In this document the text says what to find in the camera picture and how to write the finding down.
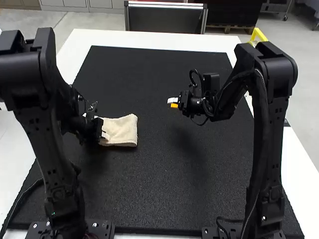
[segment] cloth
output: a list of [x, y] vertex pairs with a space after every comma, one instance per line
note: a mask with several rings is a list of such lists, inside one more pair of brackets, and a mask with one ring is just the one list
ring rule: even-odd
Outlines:
[[134, 114], [124, 117], [103, 119], [102, 138], [99, 142], [102, 146], [128, 146], [138, 145], [138, 118]]

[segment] gray floor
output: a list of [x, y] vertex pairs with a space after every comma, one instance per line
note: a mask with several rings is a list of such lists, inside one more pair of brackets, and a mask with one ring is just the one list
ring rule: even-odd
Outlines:
[[[287, 119], [319, 169], [319, 31], [311, 31], [310, 18], [290, 14], [288, 21], [276, 15], [262, 15], [257, 26], [268, 39], [290, 54], [299, 67]], [[124, 16], [105, 13], [49, 12], [0, 9], [2, 30], [21, 29], [26, 37], [34, 37], [38, 27], [51, 26], [56, 34], [57, 51], [74, 28], [125, 30]], [[207, 34], [223, 34], [208, 30]], [[244, 31], [231, 31], [242, 42], [250, 38]]]

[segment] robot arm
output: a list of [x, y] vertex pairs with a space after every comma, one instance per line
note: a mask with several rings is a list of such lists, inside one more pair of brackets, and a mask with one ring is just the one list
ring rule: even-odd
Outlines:
[[62, 134], [98, 142], [103, 120], [94, 119], [96, 103], [86, 109], [86, 117], [79, 114], [79, 99], [84, 99], [57, 69], [52, 28], [40, 28], [27, 41], [20, 31], [3, 32], [0, 75], [0, 99], [25, 130], [43, 175], [51, 228], [64, 239], [82, 238], [86, 223], [79, 171], [66, 158]]
[[[239, 44], [235, 54], [236, 65], [221, 88], [218, 74], [202, 76], [191, 70], [192, 91], [182, 91], [169, 102], [187, 117], [205, 115], [206, 121], [219, 121], [231, 118], [244, 94], [250, 93], [254, 109], [254, 154], [245, 219], [237, 234], [231, 230], [223, 233], [229, 239], [282, 238], [285, 208], [281, 184], [283, 129], [288, 100], [297, 80], [297, 65], [270, 42], [260, 42], [256, 48], [248, 43]], [[196, 95], [198, 85], [193, 74], [199, 76], [201, 96]]]

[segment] white table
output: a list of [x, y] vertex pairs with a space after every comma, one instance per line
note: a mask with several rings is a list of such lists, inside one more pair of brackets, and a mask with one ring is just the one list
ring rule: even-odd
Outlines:
[[[226, 52], [230, 63], [234, 66], [236, 63], [234, 48], [238, 43], [240, 43], [240, 40], [237, 36], [229, 35], [75, 29], [58, 53], [57, 65], [64, 80], [72, 84], [90, 47], [98, 45]], [[246, 100], [250, 109], [252, 109], [250, 97], [246, 96]], [[34, 152], [28, 138], [20, 124], [15, 120], [13, 113], [0, 111], [0, 224], [5, 220], [34, 159]], [[291, 127], [284, 129], [282, 183], [305, 238], [318, 238], [319, 173]], [[26, 231], [9, 230], [4, 238], [22, 239], [25, 235]], [[160, 236], [116, 235], [117, 239], [150, 237], [162, 238]]]

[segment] mat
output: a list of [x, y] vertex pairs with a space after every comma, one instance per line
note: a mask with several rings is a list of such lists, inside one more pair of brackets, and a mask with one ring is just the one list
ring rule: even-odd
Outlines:
[[[117, 232], [199, 236], [202, 227], [215, 225], [217, 216], [244, 217], [252, 115], [242, 100], [230, 120], [199, 127], [169, 108], [167, 99], [188, 88], [192, 68], [218, 72], [222, 82], [232, 69], [225, 53], [90, 49], [74, 86], [99, 102], [101, 117], [136, 114], [139, 139], [137, 148], [116, 148], [80, 146], [73, 135], [63, 137], [66, 154], [82, 168], [87, 218], [112, 220]], [[40, 177], [35, 163], [22, 191]], [[41, 188], [10, 227], [45, 220], [43, 202]], [[288, 238], [303, 238], [288, 200], [283, 230]]]

